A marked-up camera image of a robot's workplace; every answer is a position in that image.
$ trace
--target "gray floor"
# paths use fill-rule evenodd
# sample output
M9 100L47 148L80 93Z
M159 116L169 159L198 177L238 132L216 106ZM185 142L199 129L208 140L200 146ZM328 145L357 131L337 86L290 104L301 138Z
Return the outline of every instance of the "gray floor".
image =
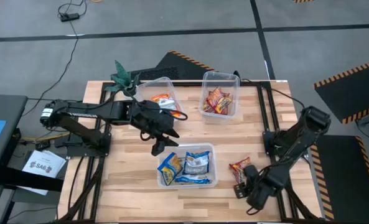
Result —
M72 35L70 24L57 19L59 5L68 0L0 0L0 37ZM369 24L369 0L256 0L263 27L332 26ZM104 0L88 1L88 11L73 21L78 34L105 34L161 30L253 28L247 0ZM306 105L330 112L312 84L369 62L369 29L265 33L275 76L289 80L292 95ZM38 98L63 72L74 40L0 42L0 93ZM128 70L155 67L168 50L177 50L222 72L238 70L243 78L267 79L257 33L172 35L79 40L63 80L45 98L80 100L88 80L108 80L114 60ZM35 102L29 101L27 108ZM46 131L39 123L45 102L21 119L24 136ZM351 134L369 139L355 125L342 125L332 115L329 134ZM27 149L19 148L16 154ZM22 163L19 158L12 166ZM3 193L0 214L9 192ZM20 203L12 215L55 204ZM24 213L11 223L48 222L55 210Z

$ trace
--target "artificial plant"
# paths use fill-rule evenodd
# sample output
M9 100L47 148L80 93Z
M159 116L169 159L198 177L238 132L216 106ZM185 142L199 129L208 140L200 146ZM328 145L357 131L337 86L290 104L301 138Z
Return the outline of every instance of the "artificial plant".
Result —
M136 75L133 80L131 79L130 73L128 73L123 66L115 60L115 66L117 74L112 74L111 79L115 82L115 85L105 88L106 91L118 92L126 90L131 95L136 94L136 87L139 84L139 75Z

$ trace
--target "plastic bin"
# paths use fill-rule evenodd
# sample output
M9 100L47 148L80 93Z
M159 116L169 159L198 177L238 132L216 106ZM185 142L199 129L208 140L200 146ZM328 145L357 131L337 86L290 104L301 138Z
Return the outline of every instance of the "plastic bin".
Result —
M177 110L185 113L185 111L183 110L183 106L181 102L179 101L179 97L177 96L177 93L174 90L174 86L170 78L161 77L153 81L143 83L139 85L137 88L138 88L137 100L139 101L150 100L151 97L155 95L158 95L161 93L167 93L169 94L169 96L171 96L175 100Z
M233 100L228 105L227 115L208 113L202 110L202 106L209 95L209 91L213 91L217 87L220 87L222 92L229 93ZM238 111L238 97L240 95L240 79L238 76L220 72L206 72L203 75L201 91L199 111L202 114L204 122L208 124L228 124L230 119L236 116Z
M164 182L161 172L158 171L157 176L158 186L163 189L196 189L216 186L218 182L218 175L216 169L215 149L213 148L213 145L209 143L183 144L177 147L165 147L165 151L159 154L157 157L158 161L157 167L159 167L162 164L162 162L166 159L166 157L169 156L172 152L176 153L179 158L185 159L186 152L198 153L205 151L209 151L209 173L208 173L208 176L210 178L209 184L180 184L176 183L173 180L172 183L169 186L167 186Z

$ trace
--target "blue snack bag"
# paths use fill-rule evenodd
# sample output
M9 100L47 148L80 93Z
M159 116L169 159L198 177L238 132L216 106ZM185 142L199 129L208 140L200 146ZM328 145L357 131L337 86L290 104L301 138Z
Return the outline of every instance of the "blue snack bag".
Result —
M206 174L209 172L209 151L185 154L183 174Z
M210 180L206 174L202 175L182 175L175 179L175 182L182 184L209 184Z
M179 158L174 152L166 157L164 162L162 162L162 164L158 167L158 170L161 172L164 182L167 186L172 183L182 169L183 168L180 165Z

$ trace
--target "wooden tabletop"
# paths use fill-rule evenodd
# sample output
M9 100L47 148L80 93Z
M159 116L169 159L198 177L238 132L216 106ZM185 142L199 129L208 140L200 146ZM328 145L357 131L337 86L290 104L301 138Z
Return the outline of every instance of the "wooden tabletop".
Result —
M98 103L103 82L88 82L83 102ZM271 81L271 86L290 95L287 82ZM240 88L239 112L229 125L204 124L199 113L200 87L176 87L179 100L189 118L178 121L174 129L179 144L208 142L213 144L217 158L218 184L208 189L164 190L157 184L157 158L151 155L155 140L140 140L140 131L132 126L113 126L110 154L105 160L96 222L233 222L278 221L277 199L268 198L266 206L256 215L249 216L246 199L237 199L233 191L236 184L230 163L251 158L258 168L269 165L264 153L261 133L264 131L256 88ZM116 100L122 100L121 93ZM292 100L273 92L279 125L282 129L296 123ZM273 127L267 94L264 100ZM94 119L81 118L80 122L94 128ZM58 214L66 214L68 196L79 158L69 160L67 174L58 205ZM73 188L72 204L83 188L87 158L83 160ZM291 169L295 192L312 213L321 216L311 172L307 163L299 160ZM91 192L86 204L85 218L90 216ZM287 215L290 215L286 195Z

